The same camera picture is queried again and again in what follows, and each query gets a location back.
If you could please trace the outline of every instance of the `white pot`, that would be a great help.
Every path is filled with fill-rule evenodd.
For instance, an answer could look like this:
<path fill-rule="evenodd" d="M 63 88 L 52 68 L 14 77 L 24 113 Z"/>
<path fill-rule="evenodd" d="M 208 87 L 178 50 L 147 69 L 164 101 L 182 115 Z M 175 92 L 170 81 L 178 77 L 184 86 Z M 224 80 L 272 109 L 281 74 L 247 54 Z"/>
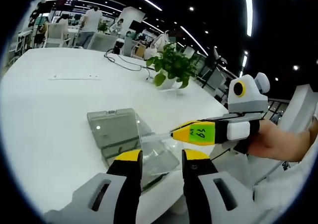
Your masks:
<path fill-rule="evenodd" d="M 165 75 L 165 80 L 164 82 L 160 85 L 157 86 L 159 90 L 167 90 L 171 89 L 172 86 L 175 84 L 177 81 L 177 78 L 175 77 L 174 79 L 168 79 L 168 72 L 163 70 L 163 74 Z"/>

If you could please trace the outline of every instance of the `potted plant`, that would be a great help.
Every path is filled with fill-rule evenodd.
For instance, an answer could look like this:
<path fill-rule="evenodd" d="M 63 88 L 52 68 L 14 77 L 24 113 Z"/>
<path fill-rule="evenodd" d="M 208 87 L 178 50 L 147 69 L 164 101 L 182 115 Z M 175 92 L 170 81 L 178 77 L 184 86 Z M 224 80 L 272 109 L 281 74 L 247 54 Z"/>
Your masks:
<path fill-rule="evenodd" d="M 181 82 L 180 88 L 185 88 L 189 84 L 191 76 L 196 76 L 196 67 L 192 60 L 184 54 L 177 53 L 172 44 L 167 44 L 160 55 L 147 60 L 147 67 L 154 65 L 158 74 L 154 78 L 154 83 L 162 89 L 169 89 L 175 82 Z"/>
<path fill-rule="evenodd" d="M 108 26 L 105 23 L 101 23 L 98 26 L 98 32 L 102 32 L 103 34 L 105 33 L 105 31 L 108 29 Z"/>

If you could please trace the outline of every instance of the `handwritten label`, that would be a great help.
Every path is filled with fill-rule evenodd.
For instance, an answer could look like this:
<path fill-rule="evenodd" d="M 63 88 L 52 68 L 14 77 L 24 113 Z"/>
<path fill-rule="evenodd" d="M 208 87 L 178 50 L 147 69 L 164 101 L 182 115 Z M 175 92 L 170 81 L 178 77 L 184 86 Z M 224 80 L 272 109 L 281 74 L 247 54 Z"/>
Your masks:
<path fill-rule="evenodd" d="M 212 142 L 214 143 L 215 124 L 209 125 L 190 125 L 190 142 Z"/>

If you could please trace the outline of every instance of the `white shirt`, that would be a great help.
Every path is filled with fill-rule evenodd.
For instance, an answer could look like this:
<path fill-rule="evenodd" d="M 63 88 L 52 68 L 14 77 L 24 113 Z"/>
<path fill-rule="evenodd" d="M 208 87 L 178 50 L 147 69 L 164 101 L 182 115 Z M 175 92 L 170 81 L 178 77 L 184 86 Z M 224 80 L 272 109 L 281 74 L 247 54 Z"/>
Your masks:
<path fill-rule="evenodd" d="M 110 28 L 109 28 L 110 32 L 116 32 L 119 33 L 121 31 L 121 25 L 118 25 L 118 23 L 114 23 Z"/>
<path fill-rule="evenodd" d="M 82 32 L 97 32 L 99 21 L 103 18 L 103 14 L 100 10 L 95 11 L 89 9 L 85 17 L 87 17 L 84 27 L 81 29 Z"/>
<path fill-rule="evenodd" d="M 151 57 L 158 56 L 160 51 L 163 51 L 165 45 L 170 43 L 168 31 L 164 34 L 159 35 L 154 41 L 150 44 L 150 47 L 145 50 L 144 59 L 148 60 Z"/>
<path fill-rule="evenodd" d="M 318 104 L 314 116 L 318 117 Z M 306 182 L 317 153 L 318 137 L 301 162 L 284 172 L 270 175 L 270 180 L 263 181 L 254 187 L 255 202 L 265 209 L 285 211 Z"/>

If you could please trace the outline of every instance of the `desk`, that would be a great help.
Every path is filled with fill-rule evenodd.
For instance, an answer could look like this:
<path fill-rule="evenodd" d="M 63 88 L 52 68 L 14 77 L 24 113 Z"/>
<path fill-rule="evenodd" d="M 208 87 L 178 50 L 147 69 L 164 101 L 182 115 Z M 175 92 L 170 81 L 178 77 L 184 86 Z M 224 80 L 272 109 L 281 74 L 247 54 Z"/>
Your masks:
<path fill-rule="evenodd" d="M 136 69 L 117 55 L 110 56 Z M 124 59 L 145 65 L 145 61 Z M 84 74 L 98 75 L 99 80 L 50 80 L 53 75 Z M 95 174 L 106 172 L 86 114 L 133 107 L 138 94 L 158 92 L 146 81 L 147 76 L 145 69 L 132 72 L 109 62 L 103 52 L 71 48 L 31 49 L 4 75 L 0 87 L 4 152 L 22 193 L 39 213 L 60 210 L 71 202 L 74 190 Z M 164 102 L 183 121 L 227 112 L 192 80 L 179 92 L 177 100 Z M 136 111 L 153 131 L 160 132 L 160 121 L 145 119 L 142 109 Z M 206 154 L 213 150 L 213 146 L 184 147 Z M 140 197 L 136 223 L 152 223 L 182 193 L 181 170 L 170 173 Z"/>
<path fill-rule="evenodd" d="M 26 37 L 31 33 L 32 33 L 32 30 L 27 30 L 27 31 L 20 32 L 18 36 L 19 37 Z"/>
<path fill-rule="evenodd" d="M 125 39 L 121 39 L 121 38 L 118 38 L 116 41 L 123 44 L 125 43 Z"/>

